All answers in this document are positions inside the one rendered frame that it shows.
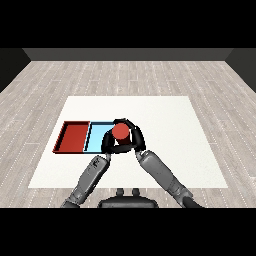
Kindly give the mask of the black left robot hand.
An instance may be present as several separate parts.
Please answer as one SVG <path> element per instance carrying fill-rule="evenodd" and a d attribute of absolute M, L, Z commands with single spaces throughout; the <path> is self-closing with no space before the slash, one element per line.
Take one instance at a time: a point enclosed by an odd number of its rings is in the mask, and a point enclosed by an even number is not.
<path fill-rule="evenodd" d="M 115 144 L 115 137 L 112 129 L 108 130 L 102 139 L 101 151 L 103 154 L 118 154 L 125 151 L 125 147 Z"/>

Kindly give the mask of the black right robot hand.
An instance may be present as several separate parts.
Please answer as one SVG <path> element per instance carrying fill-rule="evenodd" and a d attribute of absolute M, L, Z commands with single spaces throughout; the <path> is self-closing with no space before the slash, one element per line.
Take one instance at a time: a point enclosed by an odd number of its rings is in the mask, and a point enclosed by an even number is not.
<path fill-rule="evenodd" d="M 114 126 L 119 123 L 126 124 L 130 131 L 130 143 L 121 146 L 129 146 L 130 149 L 134 149 L 136 152 L 145 150 L 146 144 L 141 129 L 126 118 L 114 120 Z"/>

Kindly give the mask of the red can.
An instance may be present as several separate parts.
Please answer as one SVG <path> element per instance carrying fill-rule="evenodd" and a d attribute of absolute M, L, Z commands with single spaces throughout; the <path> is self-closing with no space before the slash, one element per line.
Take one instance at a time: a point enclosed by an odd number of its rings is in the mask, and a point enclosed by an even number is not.
<path fill-rule="evenodd" d="M 112 128 L 112 135 L 120 145 L 130 143 L 130 131 L 126 124 L 119 123 Z"/>

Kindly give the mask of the light blue shallow open box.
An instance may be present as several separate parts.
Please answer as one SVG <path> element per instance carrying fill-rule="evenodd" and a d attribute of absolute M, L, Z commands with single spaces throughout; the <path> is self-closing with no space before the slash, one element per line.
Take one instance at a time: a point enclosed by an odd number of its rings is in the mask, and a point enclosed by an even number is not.
<path fill-rule="evenodd" d="M 103 137 L 105 133 L 113 127 L 114 123 L 112 121 L 91 122 L 84 142 L 83 152 L 85 154 L 101 153 Z"/>

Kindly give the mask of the red shallow open box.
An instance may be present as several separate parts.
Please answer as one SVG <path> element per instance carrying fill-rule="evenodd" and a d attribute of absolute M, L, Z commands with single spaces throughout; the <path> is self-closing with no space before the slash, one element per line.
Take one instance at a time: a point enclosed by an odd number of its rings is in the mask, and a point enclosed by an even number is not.
<path fill-rule="evenodd" d="M 55 154 L 82 154 L 89 121 L 65 121 L 53 148 Z"/>

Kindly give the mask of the dark grey robot body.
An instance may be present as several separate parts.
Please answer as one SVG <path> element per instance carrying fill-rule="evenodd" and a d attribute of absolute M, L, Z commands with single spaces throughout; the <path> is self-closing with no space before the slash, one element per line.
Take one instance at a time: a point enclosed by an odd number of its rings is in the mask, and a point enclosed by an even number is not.
<path fill-rule="evenodd" d="M 118 188 L 114 197 L 101 200 L 98 208 L 158 208 L 155 200 L 142 197 L 138 188 L 132 189 L 131 196 L 124 195 L 124 189 Z"/>

